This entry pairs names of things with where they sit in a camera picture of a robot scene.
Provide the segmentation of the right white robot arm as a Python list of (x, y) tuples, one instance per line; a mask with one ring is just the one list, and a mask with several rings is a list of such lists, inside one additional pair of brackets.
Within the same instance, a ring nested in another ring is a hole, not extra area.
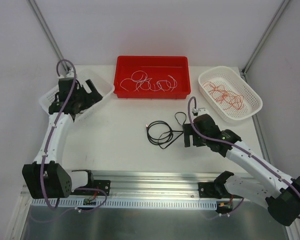
[(293, 178), (257, 156), (236, 133), (220, 130), (209, 114), (196, 112), (194, 116), (183, 126), (184, 146), (208, 147), (258, 181), (245, 181), (233, 172), (224, 171), (203, 188), (204, 195), (215, 199), (230, 195), (248, 199), (267, 209), (273, 219), (286, 227), (300, 219), (300, 176)]

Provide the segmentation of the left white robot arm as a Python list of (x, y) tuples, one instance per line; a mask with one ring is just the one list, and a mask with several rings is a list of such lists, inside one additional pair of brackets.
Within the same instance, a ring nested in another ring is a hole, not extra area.
[(49, 122), (42, 146), (33, 162), (22, 168), (33, 199), (67, 198), (77, 189), (89, 195), (95, 189), (91, 170), (65, 170), (62, 167), (66, 138), (77, 116), (103, 99), (90, 79), (85, 84), (90, 91), (72, 77), (58, 81), (58, 91), (48, 107)]

